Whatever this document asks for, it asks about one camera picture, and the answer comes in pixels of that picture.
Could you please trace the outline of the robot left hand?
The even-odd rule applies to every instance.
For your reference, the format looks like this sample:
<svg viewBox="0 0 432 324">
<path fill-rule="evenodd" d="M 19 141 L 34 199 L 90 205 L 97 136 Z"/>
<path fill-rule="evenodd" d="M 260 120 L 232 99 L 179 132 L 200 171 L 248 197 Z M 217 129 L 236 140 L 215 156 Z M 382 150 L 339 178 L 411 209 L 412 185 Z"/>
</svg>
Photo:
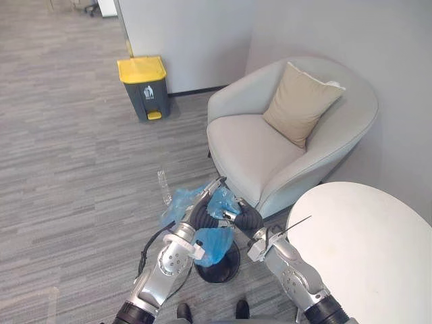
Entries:
<svg viewBox="0 0 432 324">
<path fill-rule="evenodd" d="M 220 227 L 219 220 L 210 216 L 207 206 L 216 189 L 225 184 L 226 177 L 219 176 L 210 181 L 195 197 L 191 206 L 186 208 L 183 222 L 194 230 Z"/>
</svg>

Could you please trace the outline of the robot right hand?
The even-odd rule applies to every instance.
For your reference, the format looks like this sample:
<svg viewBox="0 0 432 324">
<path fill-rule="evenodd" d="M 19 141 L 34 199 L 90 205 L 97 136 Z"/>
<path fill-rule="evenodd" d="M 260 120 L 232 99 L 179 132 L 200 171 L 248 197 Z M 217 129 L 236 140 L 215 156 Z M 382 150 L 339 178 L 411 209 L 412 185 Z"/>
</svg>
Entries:
<svg viewBox="0 0 432 324">
<path fill-rule="evenodd" d="M 264 227 L 261 214 L 243 198 L 237 200 L 240 212 L 223 211 L 223 218 L 234 224 L 246 237 L 253 239 L 254 235 Z"/>
</svg>

